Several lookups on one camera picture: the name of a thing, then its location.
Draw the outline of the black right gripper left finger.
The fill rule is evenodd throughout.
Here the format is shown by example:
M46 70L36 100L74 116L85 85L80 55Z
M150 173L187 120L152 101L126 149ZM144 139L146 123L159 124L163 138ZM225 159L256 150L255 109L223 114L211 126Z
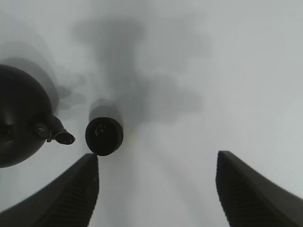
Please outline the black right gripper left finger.
M32 196L1 212L2 227L87 227L99 193L98 157L85 154Z

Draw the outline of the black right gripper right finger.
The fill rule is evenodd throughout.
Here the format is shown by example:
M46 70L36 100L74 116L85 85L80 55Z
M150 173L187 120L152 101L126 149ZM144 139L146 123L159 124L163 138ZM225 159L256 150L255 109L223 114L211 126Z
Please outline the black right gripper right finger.
M301 227L303 200L255 171L229 151L219 151L216 189L231 227Z

